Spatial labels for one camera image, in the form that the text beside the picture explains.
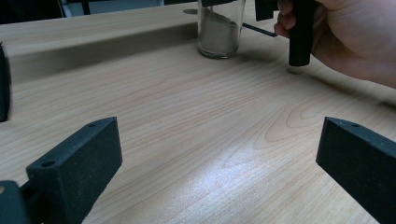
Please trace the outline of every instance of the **table surface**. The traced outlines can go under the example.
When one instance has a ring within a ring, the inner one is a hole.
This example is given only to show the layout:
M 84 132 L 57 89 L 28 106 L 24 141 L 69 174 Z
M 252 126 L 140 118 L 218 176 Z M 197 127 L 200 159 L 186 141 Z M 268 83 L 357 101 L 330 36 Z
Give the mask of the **table surface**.
M 275 20 L 244 21 L 272 30 Z M 0 179 L 117 117 L 123 164 L 85 223 L 375 223 L 315 162 L 325 117 L 396 139 L 396 91 L 242 29 L 229 60 L 196 49 L 196 4 L 0 26 L 12 73 Z

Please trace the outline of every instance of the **black object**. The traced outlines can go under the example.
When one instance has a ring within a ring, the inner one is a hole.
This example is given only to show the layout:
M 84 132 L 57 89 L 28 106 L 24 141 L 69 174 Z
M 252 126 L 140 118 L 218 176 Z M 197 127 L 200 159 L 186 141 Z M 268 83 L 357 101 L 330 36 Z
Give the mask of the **black object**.
M 61 18 L 58 0 L 0 0 L 0 24 Z
M 81 4 L 82 4 L 82 11 L 84 12 L 84 15 L 91 15 L 89 0 L 82 0 Z
M 0 122 L 8 119 L 10 102 L 10 73 L 6 55 L 0 43 Z
M 309 64 L 313 42 L 315 0 L 294 0 L 297 22 L 290 29 L 289 65 Z
M 380 223 L 396 223 L 396 143 L 326 118 L 317 163 Z
M 249 24 L 244 23 L 244 22 L 242 23 L 242 26 L 243 26 L 243 27 L 246 27 L 246 28 L 248 28 L 248 29 L 250 29 L 250 30 L 254 30 L 254 31 L 257 31 L 257 32 L 259 32 L 259 33 L 262 33 L 262 34 L 264 34 L 264 35 L 269 35 L 269 36 L 271 36 L 271 37 L 277 36 L 277 34 L 275 34 L 275 33 L 272 33 L 272 32 L 269 32 L 269 31 L 266 31 L 266 30 L 263 30 L 263 29 L 260 29 L 259 27 L 252 26 L 252 25 L 249 25 Z
M 265 21 L 274 17 L 277 11 L 277 0 L 254 0 L 256 21 Z
M 30 164 L 20 189 L 0 182 L 0 223 L 81 223 L 121 163 L 117 119 L 90 123 Z

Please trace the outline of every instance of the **wood grain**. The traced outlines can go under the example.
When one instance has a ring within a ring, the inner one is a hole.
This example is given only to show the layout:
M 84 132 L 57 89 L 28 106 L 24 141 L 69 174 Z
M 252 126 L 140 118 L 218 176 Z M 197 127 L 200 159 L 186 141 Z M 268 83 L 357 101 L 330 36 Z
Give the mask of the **wood grain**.
M 13 79 L 0 178 L 116 116 L 123 165 L 85 223 L 375 223 L 315 163 L 324 117 L 396 139 L 395 90 L 242 30 L 230 60 L 196 49 L 195 4 L 0 26 Z M 247 2 L 245 22 L 255 22 Z

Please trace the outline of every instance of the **screw hole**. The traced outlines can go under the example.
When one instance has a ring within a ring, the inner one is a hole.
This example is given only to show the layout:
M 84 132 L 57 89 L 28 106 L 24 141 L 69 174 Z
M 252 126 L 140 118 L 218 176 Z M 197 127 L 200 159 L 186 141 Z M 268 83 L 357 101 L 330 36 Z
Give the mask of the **screw hole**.
M 43 164 L 41 164 L 42 167 L 47 168 L 55 164 L 55 161 L 46 161 Z

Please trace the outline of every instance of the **finger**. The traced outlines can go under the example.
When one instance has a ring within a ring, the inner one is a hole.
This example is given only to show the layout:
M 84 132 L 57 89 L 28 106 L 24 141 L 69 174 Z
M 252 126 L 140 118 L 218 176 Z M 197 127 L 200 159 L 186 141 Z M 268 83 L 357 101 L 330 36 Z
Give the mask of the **finger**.
M 293 2 L 291 0 L 278 0 L 277 8 L 282 15 L 288 15 L 293 11 Z
M 296 17 L 293 13 L 290 13 L 288 15 L 277 15 L 277 22 L 280 23 L 283 28 L 287 30 L 291 29 L 296 24 L 296 21 Z
M 286 38 L 290 37 L 289 31 L 285 29 L 279 22 L 274 25 L 274 31 L 277 35 L 285 36 Z

